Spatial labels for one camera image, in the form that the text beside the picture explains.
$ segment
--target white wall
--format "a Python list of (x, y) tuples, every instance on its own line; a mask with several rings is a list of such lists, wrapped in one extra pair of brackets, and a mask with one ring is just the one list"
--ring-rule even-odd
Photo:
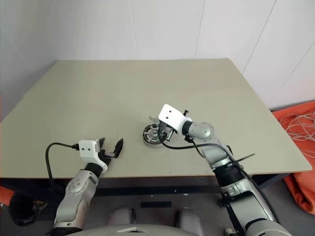
[(0, 0), (2, 118), (63, 53), (74, 55), (62, 30), (53, 0)]
[(315, 99), (314, 0), (1, 2), (11, 107), (56, 59), (230, 58), (271, 108)]

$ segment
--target floor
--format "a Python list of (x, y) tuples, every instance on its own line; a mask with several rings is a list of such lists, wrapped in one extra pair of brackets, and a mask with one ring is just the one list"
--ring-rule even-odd
[[(286, 185), (278, 181), (264, 189), (274, 206), (282, 225), (293, 236), (314, 236), (315, 216), (301, 210), (291, 197)], [(193, 209), (201, 218), (205, 235), (221, 236), (225, 228), (231, 227), (225, 209), (217, 205), (219, 194), (173, 194), (143, 196), (94, 197), (86, 223), (86, 229), (106, 224), (109, 213), (119, 206), (132, 207), (138, 223), (173, 225), (175, 211), (182, 207)], [(141, 208), (141, 202), (171, 201), (169, 208)], [(3, 207), (0, 219), (1, 236), (43, 236), (50, 230), (51, 222), (40, 221), (28, 227), (18, 227), (11, 221), (7, 207)]]

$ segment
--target black connector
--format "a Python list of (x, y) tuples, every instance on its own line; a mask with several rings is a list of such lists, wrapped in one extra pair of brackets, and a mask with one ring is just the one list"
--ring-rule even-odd
[(72, 145), (71, 147), (72, 147), (73, 149), (76, 149), (77, 151), (80, 150), (79, 144), (74, 144), (74, 145)]
[(189, 120), (187, 120), (184, 123), (183, 128), (182, 128), (182, 134), (183, 135), (188, 135), (188, 131), (189, 131), (191, 124), (192, 124), (192, 121), (189, 121)]

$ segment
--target beige tabletop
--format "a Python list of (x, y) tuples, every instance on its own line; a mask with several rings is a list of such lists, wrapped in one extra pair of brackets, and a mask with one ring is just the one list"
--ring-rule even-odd
[[(211, 123), (250, 174), (307, 171), (310, 164), (228, 59), (59, 61), (1, 124), (1, 177), (47, 178), (51, 142), (106, 138), (120, 157), (102, 177), (213, 175), (194, 149), (151, 148), (143, 129), (168, 103)], [(171, 145), (188, 145), (175, 135)], [(50, 151), (54, 177), (74, 177), (85, 166), (74, 149)]]

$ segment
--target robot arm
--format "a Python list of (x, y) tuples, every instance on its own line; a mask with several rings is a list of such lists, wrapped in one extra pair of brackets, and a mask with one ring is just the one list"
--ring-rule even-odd
[(209, 123), (192, 122), (180, 111), (165, 104), (160, 112), (159, 134), (166, 126), (194, 140), (216, 175), (225, 207), (239, 235), (290, 236), (277, 222), (264, 197), (233, 159), (227, 146), (220, 141)]
[(90, 201), (95, 194), (99, 176), (108, 169), (111, 158), (117, 158), (123, 147), (120, 139), (112, 153), (101, 150), (104, 139), (79, 142), (81, 158), (87, 162), (84, 170), (68, 183), (65, 196), (58, 206), (52, 236), (64, 236), (82, 231), (89, 213)]

